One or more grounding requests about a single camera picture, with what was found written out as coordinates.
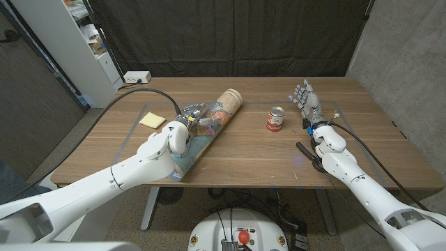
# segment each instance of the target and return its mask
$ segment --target yellow sticky note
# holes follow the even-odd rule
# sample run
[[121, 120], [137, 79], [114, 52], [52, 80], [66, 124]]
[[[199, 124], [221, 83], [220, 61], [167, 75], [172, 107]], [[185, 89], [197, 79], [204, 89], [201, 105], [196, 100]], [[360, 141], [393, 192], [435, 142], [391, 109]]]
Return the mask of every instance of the yellow sticky note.
[[147, 113], [147, 115], [144, 116], [144, 118], [142, 118], [142, 120], [139, 123], [156, 129], [165, 120], [166, 120], [165, 118], [149, 112]]

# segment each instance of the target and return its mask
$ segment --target white wall outlet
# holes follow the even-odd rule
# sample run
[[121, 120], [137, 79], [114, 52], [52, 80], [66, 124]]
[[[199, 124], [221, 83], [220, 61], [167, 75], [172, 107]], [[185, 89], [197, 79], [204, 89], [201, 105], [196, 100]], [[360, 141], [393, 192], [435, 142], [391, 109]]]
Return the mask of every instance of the white wall outlet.
[[141, 80], [141, 83], [148, 83], [152, 78], [151, 72], [147, 71], [127, 71], [124, 74], [124, 79], [127, 84], [134, 84]]

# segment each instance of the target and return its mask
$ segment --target emergency stop button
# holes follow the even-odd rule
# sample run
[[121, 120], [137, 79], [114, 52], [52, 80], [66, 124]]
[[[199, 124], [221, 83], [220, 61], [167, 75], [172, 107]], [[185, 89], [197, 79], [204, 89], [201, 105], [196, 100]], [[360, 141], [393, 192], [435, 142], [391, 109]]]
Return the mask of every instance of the emergency stop button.
[[249, 233], [247, 231], [240, 231], [240, 233], [238, 233], [238, 241], [240, 241], [242, 244], [248, 244]]

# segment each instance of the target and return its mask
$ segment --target black curtain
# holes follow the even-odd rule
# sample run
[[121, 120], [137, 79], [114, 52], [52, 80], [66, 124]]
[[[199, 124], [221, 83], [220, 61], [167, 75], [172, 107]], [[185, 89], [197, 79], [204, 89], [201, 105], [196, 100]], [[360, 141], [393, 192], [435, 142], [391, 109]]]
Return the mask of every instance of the black curtain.
[[369, 1], [90, 0], [123, 72], [344, 76]]

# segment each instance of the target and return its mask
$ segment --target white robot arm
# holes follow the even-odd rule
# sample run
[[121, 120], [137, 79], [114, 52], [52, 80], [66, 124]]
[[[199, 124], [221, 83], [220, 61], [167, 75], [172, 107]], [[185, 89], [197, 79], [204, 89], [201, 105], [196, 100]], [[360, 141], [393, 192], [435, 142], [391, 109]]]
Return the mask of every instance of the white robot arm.
[[312, 86], [297, 86], [290, 99], [310, 121], [309, 133], [324, 170], [344, 183], [378, 223], [395, 250], [444, 250], [446, 217], [401, 203], [362, 170], [346, 149], [345, 139], [321, 115]]
[[169, 122], [153, 133], [137, 154], [64, 188], [0, 206], [0, 243], [52, 241], [84, 214], [123, 191], [168, 176], [175, 169], [171, 153], [182, 154], [187, 126]]

